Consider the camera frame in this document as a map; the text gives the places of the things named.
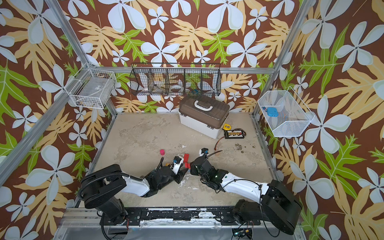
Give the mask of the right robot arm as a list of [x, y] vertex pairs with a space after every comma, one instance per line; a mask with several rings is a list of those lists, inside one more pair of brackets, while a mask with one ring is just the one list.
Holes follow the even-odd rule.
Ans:
[[271, 223], [278, 231], [293, 235], [302, 211], [302, 204], [284, 184], [277, 180], [259, 183], [216, 169], [206, 156], [190, 163], [191, 174], [216, 193], [233, 193], [244, 197], [233, 208], [238, 224]]

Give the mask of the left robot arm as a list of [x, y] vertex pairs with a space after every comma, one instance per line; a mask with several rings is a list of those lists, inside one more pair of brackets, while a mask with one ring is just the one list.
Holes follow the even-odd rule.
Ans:
[[159, 164], [143, 178], [124, 173], [118, 164], [96, 171], [81, 181], [78, 198], [86, 209], [102, 212], [102, 225], [120, 225], [128, 219], [123, 202], [115, 197], [120, 192], [149, 198], [172, 182], [180, 183], [188, 169], [180, 164], [176, 167]]

